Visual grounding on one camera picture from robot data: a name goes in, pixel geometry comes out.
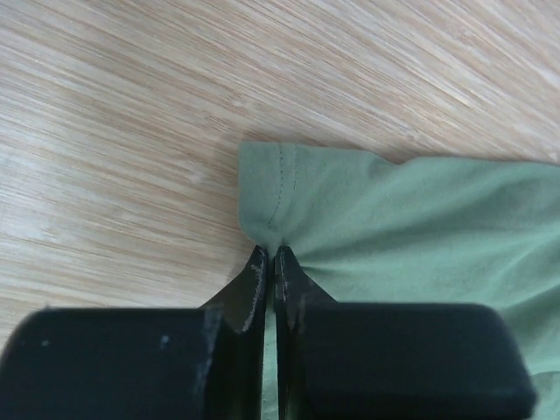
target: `fabric fold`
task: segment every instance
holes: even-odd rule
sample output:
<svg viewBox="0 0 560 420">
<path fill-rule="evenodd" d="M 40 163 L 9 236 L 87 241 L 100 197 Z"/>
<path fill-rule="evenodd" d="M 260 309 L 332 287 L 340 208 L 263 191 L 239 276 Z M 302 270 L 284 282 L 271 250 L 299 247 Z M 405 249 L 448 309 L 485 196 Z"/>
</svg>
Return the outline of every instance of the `fabric fold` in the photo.
<svg viewBox="0 0 560 420">
<path fill-rule="evenodd" d="M 499 310 L 543 396 L 535 418 L 560 417 L 560 167 L 460 157 L 392 164 L 290 143 L 243 143 L 239 163 L 249 238 L 271 255 L 291 246 L 341 301 Z"/>
</svg>

